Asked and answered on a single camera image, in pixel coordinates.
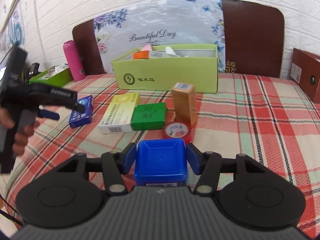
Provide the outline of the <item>person left hand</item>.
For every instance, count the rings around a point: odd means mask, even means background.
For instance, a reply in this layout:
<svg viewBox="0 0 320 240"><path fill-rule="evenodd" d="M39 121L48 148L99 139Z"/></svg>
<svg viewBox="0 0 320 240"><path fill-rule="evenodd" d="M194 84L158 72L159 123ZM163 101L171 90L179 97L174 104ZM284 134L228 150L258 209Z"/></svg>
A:
<svg viewBox="0 0 320 240"><path fill-rule="evenodd" d="M1 108L1 125L7 129L12 129L15 126L15 122L12 120L6 108ZM35 129L39 126L40 123L34 121L32 125L25 126L23 132L17 132L15 134L15 142L12 146L12 150L16 155L24 155L29 138L34 135Z"/></svg>

